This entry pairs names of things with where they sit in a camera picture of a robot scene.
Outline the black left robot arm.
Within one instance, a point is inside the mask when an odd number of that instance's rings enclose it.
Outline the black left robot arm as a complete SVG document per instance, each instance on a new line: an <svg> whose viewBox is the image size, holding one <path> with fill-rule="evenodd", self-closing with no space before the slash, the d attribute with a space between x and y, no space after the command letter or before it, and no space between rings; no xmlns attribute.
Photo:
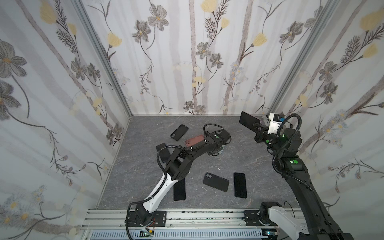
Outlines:
<svg viewBox="0 0 384 240"><path fill-rule="evenodd" d="M133 224L142 227L150 225L163 198L177 182L187 176L194 160L204 154L218 155L230 139L230 133L222 129L205 134L202 141L190 147L169 145L162 148L161 152L167 149L174 150L165 166L160 161L160 153L157 153L157 162L163 176L146 199L129 204L125 220L126 228Z"/></svg>

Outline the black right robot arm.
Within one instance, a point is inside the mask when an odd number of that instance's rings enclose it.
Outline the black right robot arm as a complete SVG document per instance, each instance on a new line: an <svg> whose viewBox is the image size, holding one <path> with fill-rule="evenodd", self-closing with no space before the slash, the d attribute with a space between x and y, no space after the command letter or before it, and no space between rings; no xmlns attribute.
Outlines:
<svg viewBox="0 0 384 240"><path fill-rule="evenodd" d="M302 230L295 218L284 216L278 207L268 209L268 218L277 224L292 240L351 240L352 234L342 231L321 201L310 178L309 171L298 156L302 143L299 129L286 128L276 134L267 126L254 123L255 141L265 143L273 156L274 170L281 175L293 191L306 220Z"/></svg>

